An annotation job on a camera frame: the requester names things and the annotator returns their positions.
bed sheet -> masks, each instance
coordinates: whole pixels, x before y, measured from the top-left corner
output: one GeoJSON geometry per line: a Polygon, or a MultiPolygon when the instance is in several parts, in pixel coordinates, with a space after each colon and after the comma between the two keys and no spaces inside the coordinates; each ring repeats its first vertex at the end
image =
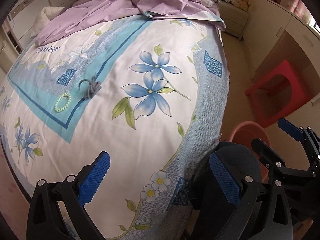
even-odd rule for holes
{"type": "Polygon", "coordinates": [[[220,140],[228,88],[215,26],[126,17],[31,43],[0,87],[0,136],[30,196],[38,180],[62,181],[108,152],[110,169],[84,206],[102,235],[179,239],[190,182],[220,140]],[[78,84],[92,78],[102,88],[84,99],[88,82],[78,84]],[[71,101],[56,112],[65,93],[71,101]]]}

yellow flower center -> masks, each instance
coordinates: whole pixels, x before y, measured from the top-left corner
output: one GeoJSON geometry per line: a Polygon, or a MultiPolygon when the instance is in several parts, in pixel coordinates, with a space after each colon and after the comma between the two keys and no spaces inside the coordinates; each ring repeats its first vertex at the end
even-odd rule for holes
{"type": "Polygon", "coordinates": [[[159,185],[164,184],[164,179],[162,179],[162,178],[157,179],[157,183],[158,183],[159,185]]]}
{"type": "Polygon", "coordinates": [[[148,195],[148,197],[153,197],[155,195],[154,190],[152,190],[152,189],[148,190],[147,195],[148,195]]]}

gray yarn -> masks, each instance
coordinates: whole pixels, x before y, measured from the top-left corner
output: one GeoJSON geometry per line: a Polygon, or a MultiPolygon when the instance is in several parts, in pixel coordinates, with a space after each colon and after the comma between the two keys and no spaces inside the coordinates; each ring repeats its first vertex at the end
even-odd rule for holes
{"type": "Polygon", "coordinates": [[[80,85],[82,82],[88,81],[89,86],[88,86],[88,91],[87,94],[83,97],[84,99],[89,99],[93,98],[95,94],[101,89],[101,82],[100,81],[95,81],[95,76],[92,77],[92,80],[89,79],[83,79],[79,82],[79,91],[80,91],[80,85]]]}

blue textured pad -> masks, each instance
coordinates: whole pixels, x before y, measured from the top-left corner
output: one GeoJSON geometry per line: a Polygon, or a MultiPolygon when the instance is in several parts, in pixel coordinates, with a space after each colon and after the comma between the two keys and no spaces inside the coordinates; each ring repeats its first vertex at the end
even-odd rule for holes
{"type": "Polygon", "coordinates": [[[280,118],[278,120],[278,127],[289,134],[296,141],[302,142],[304,140],[303,132],[286,119],[280,118]]]}
{"type": "Polygon", "coordinates": [[[95,164],[79,187],[78,201],[82,207],[84,204],[91,202],[109,167],[110,156],[108,153],[104,152],[100,160],[95,164]]]}
{"type": "Polygon", "coordinates": [[[240,187],[216,153],[210,155],[209,165],[228,202],[238,207],[241,202],[240,187]]]}

flower stem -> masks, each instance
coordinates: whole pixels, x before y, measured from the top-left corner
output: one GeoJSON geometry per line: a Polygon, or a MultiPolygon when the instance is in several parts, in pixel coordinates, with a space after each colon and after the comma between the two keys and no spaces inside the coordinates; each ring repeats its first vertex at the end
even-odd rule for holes
{"type": "Polygon", "coordinates": [[[188,98],[187,96],[185,96],[184,94],[182,94],[181,92],[179,92],[170,82],[169,80],[167,80],[167,78],[164,76],[164,80],[167,81],[167,83],[172,87],[172,89],[174,89],[174,91],[176,91],[179,95],[183,96],[184,98],[188,99],[189,101],[191,101],[190,98],[188,98]]]}

